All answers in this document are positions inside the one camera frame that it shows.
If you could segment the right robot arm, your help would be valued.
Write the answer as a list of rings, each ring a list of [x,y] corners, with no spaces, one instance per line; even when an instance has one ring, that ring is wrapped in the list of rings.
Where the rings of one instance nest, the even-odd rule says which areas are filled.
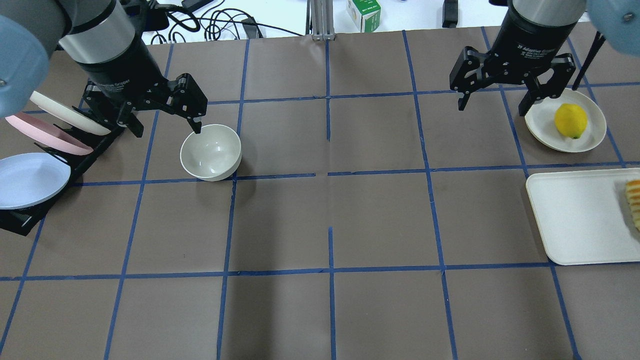
[[[460,111],[473,92],[493,84],[526,86],[521,116],[536,102],[562,95],[577,66],[560,48],[583,14],[615,50],[639,55],[637,0],[494,0],[492,5],[507,11],[490,50],[464,47],[449,75]]]

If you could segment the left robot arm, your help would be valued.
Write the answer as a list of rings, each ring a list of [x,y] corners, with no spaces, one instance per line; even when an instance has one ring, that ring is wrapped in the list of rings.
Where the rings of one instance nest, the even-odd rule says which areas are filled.
[[[163,111],[202,130],[208,100],[189,73],[168,80],[118,0],[3,0],[1,2],[1,116],[14,116],[45,81],[61,47],[89,84],[83,117],[101,135],[115,126],[141,137],[139,111]]]

